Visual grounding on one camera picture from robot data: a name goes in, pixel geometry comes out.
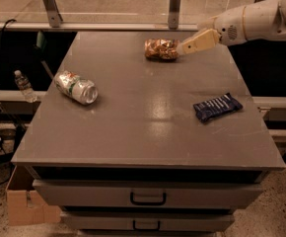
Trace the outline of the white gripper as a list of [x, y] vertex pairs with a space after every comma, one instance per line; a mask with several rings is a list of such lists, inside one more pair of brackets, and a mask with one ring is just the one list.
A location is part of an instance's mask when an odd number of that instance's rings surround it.
[[231, 46], [246, 42], [244, 32], [245, 6], [233, 8], [197, 24], [201, 31], [180, 42], [179, 55], [187, 55], [213, 48], [218, 42]]

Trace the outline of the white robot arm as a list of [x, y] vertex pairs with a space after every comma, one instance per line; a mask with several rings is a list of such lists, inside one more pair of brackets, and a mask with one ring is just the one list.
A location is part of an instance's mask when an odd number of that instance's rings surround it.
[[177, 51], [186, 55], [250, 40], [286, 40], [286, 0], [263, 0], [236, 7], [198, 25], [198, 31], [180, 42]]

